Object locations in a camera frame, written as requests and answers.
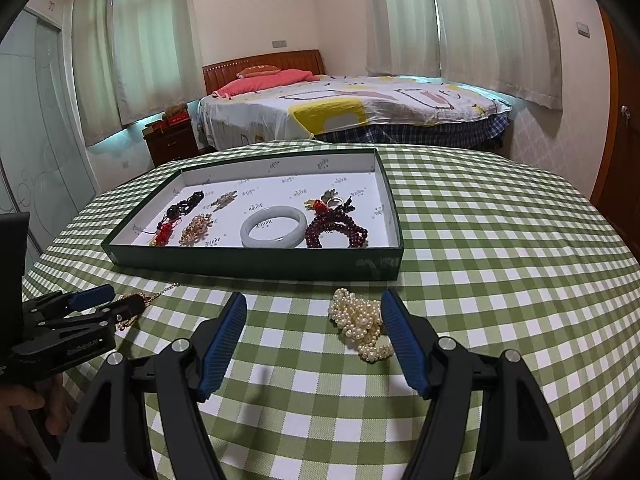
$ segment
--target sliding glass door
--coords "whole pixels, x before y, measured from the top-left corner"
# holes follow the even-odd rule
[[[60,32],[21,12],[0,44],[0,207],[31,214],[27,268],[95,197],[62,80]]]

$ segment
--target silver screw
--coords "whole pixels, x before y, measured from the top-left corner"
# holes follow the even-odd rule
[[[123,359],[124,359],[124,356],[120,352],[114,352],[113,354],[110,354],[109,357],[107,357],[107,362],[111,366],[115,366],[115,365],[119,365]]]
[[[441,337],[438,341],[438,346],[443,350],[453,350],[457,345],[456,342],[450,337]]]
[[[510,363],[517,363],[520,361],[520,359],[522,359],[520,353],[517,350],[507,350],[504,353],[504,357],[507,359],[507,361],[509,361]]]
[[[185,350],[189,349],[190,345],[191,343],[189,343],[188,339],[176,339],[173,343],[171,343],[171,350],[173,350],[174,352],[184,352]]]

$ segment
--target white bangle bracelet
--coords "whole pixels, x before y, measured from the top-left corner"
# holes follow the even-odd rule
[[[291,218],[298,221],[298,225],[288,235],[275,238],[273,240],[256,240],[251,238],[252,229],[258,224],[274,218]],[[261,209],[247,218],[240,228],[240,239],[242,246],[247,248],[275,248],[275,249],[292,249],[297,247],[305,239],[307,223],[305,214],[286,205],[277,205]]]

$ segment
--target light switch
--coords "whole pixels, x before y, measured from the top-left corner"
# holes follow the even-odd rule
[[[589,33],[589,26],[584,23],[578,22],[578,34],[584,36],[585,38],[590,38],[591,34]]]

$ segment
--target wooden headboard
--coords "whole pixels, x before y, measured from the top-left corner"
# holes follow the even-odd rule
[[[261,56],[241,57],[203,67],[204,83],[207,95],[222,88],[236,79],[241,70],[256,65],[273,65],[283,70],[297,68],[311,70],[314,75],[324,74],[324,63],[319,50],[293,50],[291,52],[273,52]]]

